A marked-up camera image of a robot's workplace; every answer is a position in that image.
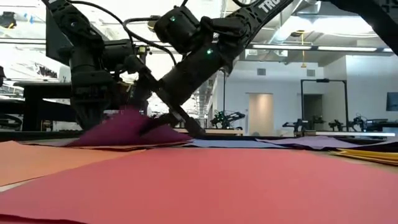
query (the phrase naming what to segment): purple cloth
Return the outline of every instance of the purple cloth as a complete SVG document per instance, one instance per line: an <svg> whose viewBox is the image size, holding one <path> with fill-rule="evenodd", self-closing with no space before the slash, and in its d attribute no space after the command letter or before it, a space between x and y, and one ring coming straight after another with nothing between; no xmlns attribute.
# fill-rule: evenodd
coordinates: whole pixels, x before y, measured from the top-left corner
<svg viewBox="0 0 398 224"><path fill-rule="evenodd" d="M126 109L66 146L136 146L191 140L191 137L178 133L167 125L155 128L140 136L139 130L149 121L150 118L140 114L139 111Z"/></svg>
<svg viewBox="0 0 398 224"><path fill-rule="evenodd" d="M260 142L268 142L280 146L299 145L299 146L307 146L312 149L323 149L326 147L351 148L359 146L357 144L340 141L335 138L330 138L327 136L311 136L311 137L289 138L289 139L280 139L280 140L266 140L266 139L257 139L257 140Z"/></svg>

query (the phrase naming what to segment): door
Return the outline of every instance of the door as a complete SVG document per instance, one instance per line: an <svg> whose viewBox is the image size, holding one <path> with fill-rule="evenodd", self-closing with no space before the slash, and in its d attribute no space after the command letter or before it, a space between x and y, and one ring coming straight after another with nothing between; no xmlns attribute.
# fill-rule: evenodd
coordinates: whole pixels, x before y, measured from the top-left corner
<svg viewBox="0 0 398 224"><path fill-rule="evenodd" d="M249 93L249 131L251 136L274 135L274 96Z"/></svg>

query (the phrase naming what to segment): doorway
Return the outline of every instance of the doorway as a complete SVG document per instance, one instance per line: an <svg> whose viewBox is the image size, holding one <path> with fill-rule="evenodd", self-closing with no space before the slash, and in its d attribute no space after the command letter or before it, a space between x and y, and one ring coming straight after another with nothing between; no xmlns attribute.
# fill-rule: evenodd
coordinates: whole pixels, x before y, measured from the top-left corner
<svg viewBox="0 0 398 224"><path fill-rule="evenodd" d="M248 93L249 127L251 136L274 135L274 96L264 93Z"/></svg>
<svg viewBox="0 0 398 224"><path fill-rule="evenodd" d="M304 120L310 123L312 130L323 130L323 96L322 94L304 94Z"/></svg>

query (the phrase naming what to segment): blue paper sheet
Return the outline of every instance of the blue paper sheet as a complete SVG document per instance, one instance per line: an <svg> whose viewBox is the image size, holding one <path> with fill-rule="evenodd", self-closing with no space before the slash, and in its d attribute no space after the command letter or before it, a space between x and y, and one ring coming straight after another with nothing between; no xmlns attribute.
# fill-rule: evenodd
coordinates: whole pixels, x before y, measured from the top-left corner
<svg viewBox="0 0 398 224"><path fill-rule="evenodd" d="M224 147L224 148L284 148L266 142L243 141L243 140L200 140L196 139L191 143L184 145L186 147Z"/></svg>

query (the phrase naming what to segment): black frame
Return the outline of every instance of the black frame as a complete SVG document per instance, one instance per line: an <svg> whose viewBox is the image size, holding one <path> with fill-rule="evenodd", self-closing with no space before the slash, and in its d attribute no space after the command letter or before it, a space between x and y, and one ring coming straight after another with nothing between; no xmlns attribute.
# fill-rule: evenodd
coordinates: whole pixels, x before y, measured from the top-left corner
<svg viewBox="0 0 398 224"><path fill-rule="evenodd" d="M301 118L303 120L304 120L304 91L303 91L304 82L315 82L315 83L342 82L344 84L344 98L345 98L345 108L346 108L346 130L347 130L347 132L349 132L347 80L330 80L328 78L302 79L300 81L300 89L301 89Z"/></svg>

